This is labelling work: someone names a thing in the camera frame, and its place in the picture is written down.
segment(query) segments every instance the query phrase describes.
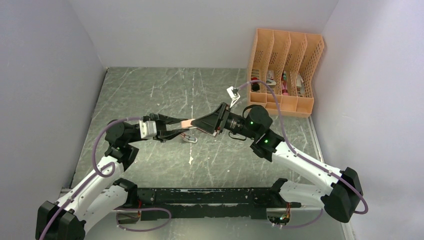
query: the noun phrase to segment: purple cable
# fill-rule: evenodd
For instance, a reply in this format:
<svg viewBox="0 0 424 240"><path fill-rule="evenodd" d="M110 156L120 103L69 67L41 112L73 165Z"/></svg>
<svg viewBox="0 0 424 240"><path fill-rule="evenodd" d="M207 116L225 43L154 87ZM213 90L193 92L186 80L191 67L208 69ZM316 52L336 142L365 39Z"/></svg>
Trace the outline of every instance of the purple cable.
<svg viewBox="0 0 424 240"><path fill-rule="evenodd" d="M133 117L127 117L127 118L122 118L122 119L119 119L119 120L115 120L115 121L109 123L106 127L104 127L100 131L100 133L98 134L98 136L95 138L93 149L91 151L91 163L92 163L93 169L94 169L94 171L95 171L95 173L97 175L99 175L100 177L103 177L103 178L108 178L108 177L112 176L114 174L114 172L115 172L115 165L112 162L110 162L110 163L108 163L108 164L105 165L105 167L106 166L109 167L110 165L113 165L113 169L112 169L112 171L109 174L103 174L97 168L97 163L96 163L96 149L97 149L97 145L99 145L100 138L102 138L103 134L106 133L106 131L109 130L115 124L122 123L122 122L125 122L125 121L137 121L137 120L140 120L140 119L141 119L141 117L139 117L139 116L133 116Z"/></svg>
<svg viewBox="0 0 424 240"><path fill-rule="evenodd" d="M278 100L277 100L277 96L276 96L276 94L274 93L274 91L273 91L273 89L270 87L270 86L268 86L265 82L263 82L263 81L261 81L261 80L252 80L252 81L248 81L248 82L246 82L246 83L244 83L244 84L242 84L241 86L239 86L237 89L238 90L241 90L241 89L243 89L243 88L245 88L247 85L249 85L249 84L253 84L253 83L261 83L261 84L263 84L263 85L265 85L267 88L268 88L268 90L271 92L271 94L272 94L272 97L274 98L274 101L275 101L275 104L276 104L276 106L277 106L277 111L278 111L278 118L279 118L279 122L280 122L280 124L281 124L281 131L282 131L282 135L283 135L283 137L284 137L284 139L285 139L285 143L287 144L287 146L288 146L288 148L293 152L293 154L294 155L296 155L297 153L296 153L296 151L293 149L293 147L292 147L292 145L289 143L289 139L287 138L287 136L286 136L286 131L284 130L284 123L283 123L283 115L282 115L282 113L281 113L281 110L280 110L280 103L278 102ZM301 155L301 154L297 154L297 156L298 157L300 157L301 159L303 159L303 160L305 160L306 162L308 162L309 164L312 164L313 166L315 166L315 167L317 167L317 168L319 168L319 169L321 169L322 171L324 171L324 172L326 172L327 174L330 174L331 176L333 176L333 177L335 177L335 178L337 178L339 181L341 181L342 183L344 183L348 188L350 188L358 197L359 197L359 199L362 201L362 203L363 203L363 206L364 206L364 210L363 211L354 211L354 213L355 214L361 214L361 215L363 215L363 214L366 214L366 213L368 213L368 204L367 204L367 202L365 201L365 199L364 199L364 197L361 195L361 193L359 192L359 191L357 191L350 183L348 183L346 180L344 180L343 178L341 178L340 176L338 176L338 175L336 175L335 173L333 173L333 172L330 172L328 169L326 169L325 167L323 167L323 166L321 166L321 165L319 165L319 164L317 164L317 163L315 163L315 162L313 162L313 161L311 161L310 159L308 159L307 157L305 157L305 156L303 156L303 155Z"/></svg>
<svg viewBox="0 0 424 240"><path fill-rule="evenodd" d="M116 208L115 210L141 211L141 212L143 212L143 211L162 211L162 212L168 213L168 220L164 224L159 225L157 227L150 228L150 229L131 229L131 228L123 227L123 226L121 226L119 224L118 213L117 213L116 214L116 225L117 225L117 227L120 228L120 229L122 229L122 230L125 230L125 231L136 232L136 233L145 233L145 232L150 232L150 231L153 231L153 230L157 230L157 229L163 228L163 227L165 227L165 225L167 225L171 221L171 218L172 218L171 212L168 209L161 208L161 207L150 207L150 208Z"/></svg>

